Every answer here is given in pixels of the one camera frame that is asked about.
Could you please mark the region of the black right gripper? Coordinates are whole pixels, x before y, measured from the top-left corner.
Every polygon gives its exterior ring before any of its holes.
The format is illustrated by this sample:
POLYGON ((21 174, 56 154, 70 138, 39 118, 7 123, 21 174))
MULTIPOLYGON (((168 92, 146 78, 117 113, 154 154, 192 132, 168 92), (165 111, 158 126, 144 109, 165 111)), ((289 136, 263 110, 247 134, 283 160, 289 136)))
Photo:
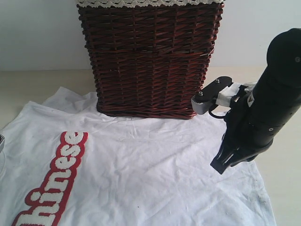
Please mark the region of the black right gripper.
POLYGON ((240 162, 252 161, 271 146, 273 135, 269 128, 274 126, 268 118, 275 103, 273 95, 268 89, 255 89, 240 97, 226 114, 227 129, 210 163, 220 175, 240 162))

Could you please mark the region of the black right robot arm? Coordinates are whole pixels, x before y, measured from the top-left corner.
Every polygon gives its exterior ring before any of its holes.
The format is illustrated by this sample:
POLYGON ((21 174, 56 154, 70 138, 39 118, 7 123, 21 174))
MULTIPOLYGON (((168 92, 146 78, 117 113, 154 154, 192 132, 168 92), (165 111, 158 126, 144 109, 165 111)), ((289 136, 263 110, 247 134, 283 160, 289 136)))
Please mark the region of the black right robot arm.
POLYGON ((228 167, 254 160, 270 148, 300 106, 301 30, 292 28, 271 41, 267 67, 255 87, 226 113, 226 131, 210 165, 223 174, 228 167))

